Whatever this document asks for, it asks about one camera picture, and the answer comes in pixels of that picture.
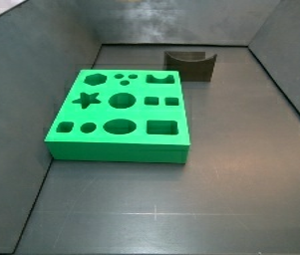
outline hexagonal hole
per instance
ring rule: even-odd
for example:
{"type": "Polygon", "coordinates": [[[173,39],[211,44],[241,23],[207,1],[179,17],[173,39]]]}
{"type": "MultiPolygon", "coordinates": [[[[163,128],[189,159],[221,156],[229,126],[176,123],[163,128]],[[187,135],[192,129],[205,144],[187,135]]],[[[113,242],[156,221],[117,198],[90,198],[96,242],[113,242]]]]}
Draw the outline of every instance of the hexagonal hole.
{"type": "Polygon", "coordinates": [[[97,125],[94,123],[86,123],[81,126],[81,131],[84,133],[90,133],[97,129],[97,125]]]}
{"type": "Polygon", "coordinates": [[[112,96],[110,105],[113,108],[126,109],[134,105],[136,101],[137,99],[134,95],[129,93],[118,93],[112,96]]]}
{"type": "Polygon", "coordinates": [[[74,127],[74,123],[62,122],[58,124],[57,132],[72,132],[73,127],[74,127]]]}
{"type": "Polygon", "coordinates": [[[148,134],[177,134],[176,121],[148,121],[148,134]]]}
{"type": "Polygon", "coordinates": [[[104,84],[106,80],[108,80],[108,76],[102,74],[94,74],[94,75],[86,76],[85,83],[92,86],[96,86],[96,85],[104,84]]]}
{"type": "Polygon", "coordinates": [[[145,97],[145,105],[159,106],[159,97],[145,97]]]}
{"type": "Polygon", "coordinates": [[[126,134],[137,129],[137,124],[130,120],[117,119],[105,123],[104,129],[112,134],[126,134]]]}
{"type": "Polygon", "coordinates": [[[179,106],[179,98],[165,98],[165,104],[168,106],[179,106]]]}

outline green shape sorter board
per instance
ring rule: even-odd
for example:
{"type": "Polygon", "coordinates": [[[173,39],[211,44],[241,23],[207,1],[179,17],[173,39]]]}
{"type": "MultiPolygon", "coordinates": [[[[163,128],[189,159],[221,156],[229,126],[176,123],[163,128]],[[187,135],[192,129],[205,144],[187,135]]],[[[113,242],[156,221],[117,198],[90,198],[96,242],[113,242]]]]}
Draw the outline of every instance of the green shape sorter board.
{"type": "Polygon", "coordinates": [[[82,70],[46,145],[56,159],[185,163],[179,72],[82,70]]]}

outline rectangular hole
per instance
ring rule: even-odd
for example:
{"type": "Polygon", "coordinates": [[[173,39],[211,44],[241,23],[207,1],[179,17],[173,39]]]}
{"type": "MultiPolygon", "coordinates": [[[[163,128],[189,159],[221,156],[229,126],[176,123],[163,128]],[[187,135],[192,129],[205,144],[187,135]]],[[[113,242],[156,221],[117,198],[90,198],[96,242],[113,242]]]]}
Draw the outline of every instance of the rectangular hole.
{"type": "Polygon", "coordinates": [[[159,105],[159,97],[145,97],[145,105],[157,106],[159,105]]]}
{"type": "Polygon", "coordinates": [[[176,121],[148,121],[148,134],[177,134],[176,121]]]}
{"type": "Polygon", "coordinates": [[[165,104],[168,106],[179,106],[179,98],[165,98],[165,104]]]}
{"type": "Polygon", "coordinates": [[[58,124],[57,132],[72,132],[73,127],[74,127],[74,123],[62,122],[58,124]]]}

